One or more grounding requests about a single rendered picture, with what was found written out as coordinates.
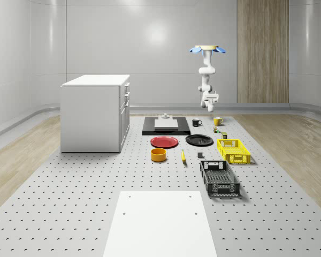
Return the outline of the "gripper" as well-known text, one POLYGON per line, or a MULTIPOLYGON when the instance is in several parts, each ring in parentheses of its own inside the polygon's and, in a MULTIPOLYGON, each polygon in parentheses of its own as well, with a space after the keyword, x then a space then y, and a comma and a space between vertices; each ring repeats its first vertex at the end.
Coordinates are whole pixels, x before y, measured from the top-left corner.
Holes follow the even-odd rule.
POLYGON ((208 91, 203 92, 203 102, 208 102, 208 103, 213 104, 213 103, 217 102, 218 99, 219 99, 219 95, 216 94, 216 92, 214 94, 211 94, 208 91))

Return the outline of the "black plate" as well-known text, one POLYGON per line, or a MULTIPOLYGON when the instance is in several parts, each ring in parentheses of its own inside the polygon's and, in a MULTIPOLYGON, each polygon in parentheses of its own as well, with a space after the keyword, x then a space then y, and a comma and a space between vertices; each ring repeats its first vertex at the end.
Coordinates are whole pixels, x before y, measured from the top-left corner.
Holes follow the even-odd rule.
POLYGON ((213 139, 207 135, 192 134, 186 137, 186 142, 193 146, 205 147, 213 144, 213 139))

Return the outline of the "red plate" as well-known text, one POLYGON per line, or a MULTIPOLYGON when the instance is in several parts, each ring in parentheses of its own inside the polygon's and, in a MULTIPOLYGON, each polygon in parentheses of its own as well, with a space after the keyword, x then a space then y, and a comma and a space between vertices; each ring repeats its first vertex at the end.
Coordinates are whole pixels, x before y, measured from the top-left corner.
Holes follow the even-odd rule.
POLYGON ((150 143, 156 148, 173 148, 178 145, 178 140, 170 136, 158 136, 152 138, 150 143))

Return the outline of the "yellow basket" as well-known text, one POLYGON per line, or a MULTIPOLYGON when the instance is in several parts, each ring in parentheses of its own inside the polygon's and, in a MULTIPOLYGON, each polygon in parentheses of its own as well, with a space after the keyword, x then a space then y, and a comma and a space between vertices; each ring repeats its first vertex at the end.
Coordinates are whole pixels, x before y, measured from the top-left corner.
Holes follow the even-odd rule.
POLYGON ((250 163, 251 154, 239 139, 218 139, 217 148, 229 163, 250 163))

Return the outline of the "yellow bowl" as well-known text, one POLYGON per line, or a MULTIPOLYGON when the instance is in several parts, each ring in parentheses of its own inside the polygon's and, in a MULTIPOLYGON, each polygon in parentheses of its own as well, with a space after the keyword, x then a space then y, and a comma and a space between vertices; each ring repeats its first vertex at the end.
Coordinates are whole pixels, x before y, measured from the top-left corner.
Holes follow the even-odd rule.
POLYGON ((154 162, 163 162, 166 160, 166 150, 164 148, 154 148, 151 150, 151 160, 154 162))

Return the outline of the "dark grey basket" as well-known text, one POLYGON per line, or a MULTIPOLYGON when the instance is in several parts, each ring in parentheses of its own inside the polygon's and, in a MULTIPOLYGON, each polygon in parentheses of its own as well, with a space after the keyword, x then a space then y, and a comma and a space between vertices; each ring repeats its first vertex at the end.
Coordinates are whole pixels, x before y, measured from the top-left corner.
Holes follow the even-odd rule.
POLYGON ((240 182, 227 161, 201 161, 200 169, 209 195, 240 194, 240 182))

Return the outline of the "white cabinet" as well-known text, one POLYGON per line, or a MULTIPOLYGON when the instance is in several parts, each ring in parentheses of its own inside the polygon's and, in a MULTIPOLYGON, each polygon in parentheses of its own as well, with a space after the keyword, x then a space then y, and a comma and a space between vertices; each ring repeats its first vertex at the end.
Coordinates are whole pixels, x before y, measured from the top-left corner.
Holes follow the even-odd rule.
POLYGON ((83 75, 61 86, 61 152, 121 152, 129 130, 129 78, 83 75))

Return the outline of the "white board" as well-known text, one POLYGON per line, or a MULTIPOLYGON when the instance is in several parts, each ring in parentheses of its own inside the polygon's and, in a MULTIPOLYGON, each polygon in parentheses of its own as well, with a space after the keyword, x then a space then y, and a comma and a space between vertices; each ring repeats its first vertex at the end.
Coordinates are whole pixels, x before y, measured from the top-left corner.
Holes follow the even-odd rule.
POLYGON ((120 192, 103 257, 217 257, 200 192, 120 192))

